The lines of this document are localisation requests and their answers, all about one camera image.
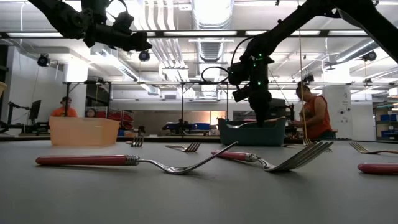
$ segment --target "red object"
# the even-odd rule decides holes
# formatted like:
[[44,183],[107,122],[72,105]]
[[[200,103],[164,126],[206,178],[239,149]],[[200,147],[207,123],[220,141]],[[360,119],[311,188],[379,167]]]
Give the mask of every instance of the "red object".
[[328,102],[323,96],[315,96],[309,102],[304,104],[305,119],[306,121],[308,121],[315,116],[315,100],[317,100],[318,98],[321,98],[326,103],[325,117],[323,118],[322,123],[310,127],[307,126],[307,138],[309,139],[316,139],[321,136],[325,131],[332,131],[332,128],[330,126]]
[[398,174],[398,163],[363,163],[358,169],[365,174]]
[[[212,151],[211,154],[214,155],[219,151]],[[223,152],[222,154],[218,155],[217,157],[221,157],[224,159],[234,159],[239,161],[246,161],[245,158],[249,157],[250,153],[245,152]]]
[[40,165],[97,165],[125,166],[125,155],[112,156],[41,156],[36,159]]

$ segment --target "ceiling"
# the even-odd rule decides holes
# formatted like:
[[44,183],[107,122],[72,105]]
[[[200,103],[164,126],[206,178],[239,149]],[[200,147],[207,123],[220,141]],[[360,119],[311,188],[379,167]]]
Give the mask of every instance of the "ceiling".
[[[136,0],[125,0],[129,7],[136,6]],[[56,31],[46,17],[33,5],[25,4],[24,1],[1,1],[0,0],[0,31],[24,31],[24,32],[38,32],[38,31]],[[174,26],[177,30],[192,30],[194,23],[192,19],[192,11],[187,10],[191,7],[190,1],[174,0]],[[398,21],[398,1],[380,0],[377,6],[378,11],[386,17],[389,21]],[[80,8],[79,1],[67,1],[75,9]],[[231,30],[269,30],[277,25],[278,19],[286,18],[297,8],[296,1],[281,0],[279,6],[274,6],[275,1],[242,1],[235,0],[233,5],[233,13],[231,18]],[[154,9],[154,21],[156,28],[160,29],[157,23],[157,4]],[[316,17],[310,22],[306,23],[303,30],[358,30],[357,27],[343,21],[342,19],[330,19],[328,17]],[[197,47],[195,43],[189,42],[193,38],[179,38],[178,44],[181,49],[183,60],[188,67],[188,77],[191,81],[197,81],[200,74],[198,68]],[[224,44],[223,58],[219,61],[219,66],[228,67],[230,65],[232,52],[237,44],[243,38],[227,37],[228,43]],[[365,37],[291,37],[283,40],[276,48],[271,58],[275,63],[269,66],[273,76],[278,82],[292,82],[298,80],[300,77],[300,69],[313,62],[319,56],[324,54],[336,55],[343,52],[353,45],[363,41]],[[7,43],[15,44],[19,40],[8,40]],[[79,53],[90,64],[89,75],[104,77],[105,80],[122,81],[122,73],[109,61],[104,60],[100,55],[90,53],[89,48],[81,40],[71,39],[23,39],[22,46],[26,51],[35,53],[35,49],[41,47],[68,47],[73,51]],[[243,44],[235,56],[234,62],[239,61],[239,56],[246,48],[246,43]],[[380,48],[376,49],[377,59],[374,62],[367,62],[366,69],[363,61],[351,61],[347,63],[350,67],[351,78],[355,82],[361,82],[365,77],[384,72],[388,69],[397,67],[395,61],[388,57],[388,55]],[[150,55],[148,62],[141,62],[138,59],[137,52],[123,52],[118,51],[115,54],[117,58],[122,60],[126,65],[135,70],[143,80],[162,81],[159,77],[159,61],[154,54]],[[314,70],[310,71],[314,74],[316,82],[322,82],[322,64]],[[398,75],[392,73],[380,78],[377,82],[393,82],[398,80]]]

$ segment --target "camera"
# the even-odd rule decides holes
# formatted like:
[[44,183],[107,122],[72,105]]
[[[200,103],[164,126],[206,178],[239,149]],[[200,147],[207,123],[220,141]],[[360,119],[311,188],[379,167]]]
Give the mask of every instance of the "camera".
[[48,67],[50,65],[50,59],[48,54],[40,54],[39,59],[37,59],[37,64],[40,67]]
[[141,62],[147,62],[150,59],[150,55],[149,52],[147,50],[143,50],[139,55],[138,55],[138,59]]

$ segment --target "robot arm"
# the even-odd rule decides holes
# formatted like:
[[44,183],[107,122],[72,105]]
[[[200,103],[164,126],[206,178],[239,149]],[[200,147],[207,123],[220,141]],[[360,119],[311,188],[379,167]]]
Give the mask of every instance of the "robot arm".
[[[269,32],[255,36],[240,57],[239,63],[229,68],[229,82],[238,90],[233,93],[235,101],[249,98],[257,123],[262,126],[272,99],[268,92],[268,64],[274,61],[270,55],[276,47],[294,31],[315,16],[342,18],[366,31],[398,63],[398,29],[383,17],[372,0],[307,0],[291,15]],[[245,80],[249,84],[242,89],[238,85]]]
[[60,34],[70,39],[83,38],[87,47],[92,47],[95,42],[125,51],[143,51],[152,47],[147,42],[146,32],[133,34],[129,29],[134,18],[127,11],[120,13],[112,26],[106,25],[105,10],[109,0],[81,0],[81,12],[59,0],[29,1],[43,12]]

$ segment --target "gray table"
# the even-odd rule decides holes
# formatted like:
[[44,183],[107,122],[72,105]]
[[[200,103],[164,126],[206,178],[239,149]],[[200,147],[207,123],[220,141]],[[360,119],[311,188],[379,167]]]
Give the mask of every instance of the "gray table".
[[[365,144],[368,149],[398,149]],[[398,162],[398,156],[357,153],[335,142],[303,168],[269,174],[258,164],[215,159],[191,175],[137,167],[39,167],[35,158],[61,154],[135,154],[164,164],[194,164],[198,153],[144,143],[98,148],[52,147],[49,141],[0,142],[0,223],[398,223],[398,176],[366,175],[360,162]],[[278,164],[298,148],[234,147]]]

